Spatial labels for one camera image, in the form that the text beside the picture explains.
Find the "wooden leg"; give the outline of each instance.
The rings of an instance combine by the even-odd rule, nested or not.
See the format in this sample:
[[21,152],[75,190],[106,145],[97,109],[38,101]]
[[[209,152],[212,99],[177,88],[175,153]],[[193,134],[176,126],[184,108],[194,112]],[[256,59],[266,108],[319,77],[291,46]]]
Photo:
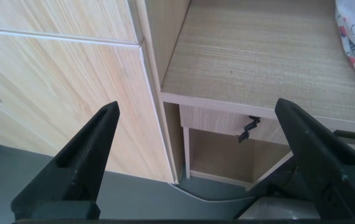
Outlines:
[[183,127],[183,139],[184,139],[184,158],[186,160],[186,177],[190,179],[190,163],[192,160],[192,151],[190,145],[190,130]]

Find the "wooden desk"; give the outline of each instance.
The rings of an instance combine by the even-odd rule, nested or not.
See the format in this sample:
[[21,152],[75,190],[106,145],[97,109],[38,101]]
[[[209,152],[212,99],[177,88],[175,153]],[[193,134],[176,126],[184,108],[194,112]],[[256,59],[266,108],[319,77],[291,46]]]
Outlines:
[[276,120],[277,99],[285,98],[332,130],[355,132],[355,72],[334,17],[333,0],[193,0],[163,100],[209,110],[204,122],[217,123],[240,114]]

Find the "black metal latch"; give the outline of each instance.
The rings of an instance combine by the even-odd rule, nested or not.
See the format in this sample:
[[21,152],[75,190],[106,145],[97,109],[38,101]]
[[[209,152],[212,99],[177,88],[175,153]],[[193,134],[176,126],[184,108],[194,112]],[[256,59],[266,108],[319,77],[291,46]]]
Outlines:
[[253,121],[244,127],[244,132],[239,136],[239,143],[248,139],[250,137],[250,130],[256,128],[257,124],[260,123],[260,118],[256,116],[249,116],[249,117],[253,119]]

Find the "light wood panel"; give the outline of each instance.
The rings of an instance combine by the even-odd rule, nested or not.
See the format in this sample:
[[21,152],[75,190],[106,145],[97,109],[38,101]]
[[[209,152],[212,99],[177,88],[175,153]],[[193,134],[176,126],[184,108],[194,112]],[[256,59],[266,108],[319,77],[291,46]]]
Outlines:
[[[253,120],[248,115],[180,105],[181,124],[232,136],[240,135]],[[278,120],[261,118],[258,127],[250,131],[250,139],[288,144]]]
[[333,0],[193,0],[162,92],[170,103],[272,119],[285,98],[355,132],[355,71]]
[[144,34],[141,46],[143,59],[148,75],[153,78],[151,90],[176,182],[181,176],[184,160],[179,107],[163,103],[160,83],[168,67],[188,4],[188,0],[137,0]]
[[287,156],[290,148],[282,144],[253,139],[240,144],[233,136],[189,131],[196,135],[190,148],[194,150],[191,175],[241,185],[247,190],[291,157]]
[[0,1],[0,29],[140,43],[134,0]]
[[138,0],[153,73],[162,83],[190,0]]
[[0,108],[0,145],[54,155],[59,149],[40,138]]
[[174,182],[140,52],[0,33],[0,107],[61,149],[116,100],[121,116],[106,169]]

